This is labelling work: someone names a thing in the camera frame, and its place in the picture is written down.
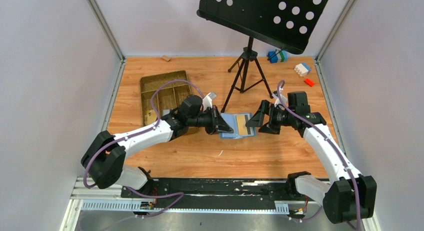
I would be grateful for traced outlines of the blue leather card holder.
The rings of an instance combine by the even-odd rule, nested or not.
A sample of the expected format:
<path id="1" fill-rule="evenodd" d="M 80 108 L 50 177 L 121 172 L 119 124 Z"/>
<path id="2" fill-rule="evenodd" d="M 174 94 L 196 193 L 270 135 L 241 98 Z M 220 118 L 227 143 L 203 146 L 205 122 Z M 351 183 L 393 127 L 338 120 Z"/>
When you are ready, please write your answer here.
<path id="1" fill-rule="evenodd" d="M 221 113 L 224 121 L 233 129 L 232 133 L 220 132 L 219 136 L 221 139 L 242 139 L 255 137 L 257 131 L 254 127 L 247 127 L 246 123 L 253 117 L 251 112 L 248 113 Z"/>

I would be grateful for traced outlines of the silver credit card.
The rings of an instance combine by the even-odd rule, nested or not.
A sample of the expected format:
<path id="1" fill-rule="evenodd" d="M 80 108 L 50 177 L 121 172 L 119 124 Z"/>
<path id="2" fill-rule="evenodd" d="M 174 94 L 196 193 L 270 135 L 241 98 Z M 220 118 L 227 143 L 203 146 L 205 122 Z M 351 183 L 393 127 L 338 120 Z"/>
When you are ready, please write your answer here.
<path id="1" fill-rule="evenodd" d="M 162 116 L 164 117 L 164 116 L 168 115 L 171 111 L 172 111 L 171 109 L 165 109 L 165 110 L 163 110 L 162 111 Z"/>

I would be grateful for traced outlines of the gold credit card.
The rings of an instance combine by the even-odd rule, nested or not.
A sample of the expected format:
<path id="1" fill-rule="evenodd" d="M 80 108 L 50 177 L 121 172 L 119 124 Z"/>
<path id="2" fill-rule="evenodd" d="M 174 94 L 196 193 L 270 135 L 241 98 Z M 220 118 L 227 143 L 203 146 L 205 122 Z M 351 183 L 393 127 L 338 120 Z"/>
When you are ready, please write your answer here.
<path id="1" fill-rule="evenodd" d="M 145 126 L 155 123 L 157 121 L 157 113 L 153 109 L 147 110 L 144 114 L 143 121 Z"/>

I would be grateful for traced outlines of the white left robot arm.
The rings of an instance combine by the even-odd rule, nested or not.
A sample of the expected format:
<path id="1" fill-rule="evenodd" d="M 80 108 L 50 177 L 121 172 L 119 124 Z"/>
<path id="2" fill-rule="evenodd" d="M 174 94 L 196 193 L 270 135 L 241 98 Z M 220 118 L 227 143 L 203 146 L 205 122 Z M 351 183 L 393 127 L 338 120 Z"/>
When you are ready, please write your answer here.
<path id="1" fill-rule="evenodd" d="M 99 189 L 121 185 L 140 190 L 150 180 L 142 168 L 125 165 L 130 156 L 151 146 L 175 140 L 190 127 L 204 128 L 209 135 L 233 133 L 209 95 L 189 95 L 155 123 L 130 132 L 100 132 L 81 158 L 81 165 Z"/>

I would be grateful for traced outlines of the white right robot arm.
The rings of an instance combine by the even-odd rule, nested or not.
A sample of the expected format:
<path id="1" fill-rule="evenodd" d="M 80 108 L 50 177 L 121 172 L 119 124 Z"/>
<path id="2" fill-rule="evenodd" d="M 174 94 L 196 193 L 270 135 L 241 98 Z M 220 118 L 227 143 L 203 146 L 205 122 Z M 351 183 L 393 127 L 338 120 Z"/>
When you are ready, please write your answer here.
<path id="1" fill-rule="evenodd" d="M 278 97 L 277 104 L 262 100 L 246 122 L 260 133 L 280 134 L 291 127 L 312 147 L 328 175 L 329 182 L 319 180 L 308 171 L 287 176 L 287 191 L 293 197 L 307 196 L 317 202 L 333 224 L 350 223 L 374 215 L 377 182 L 363 175 L 346 157 L 332 137 L 326 120 L 312 112 L 304 91 L 288 93 L 288 103 Z"/>

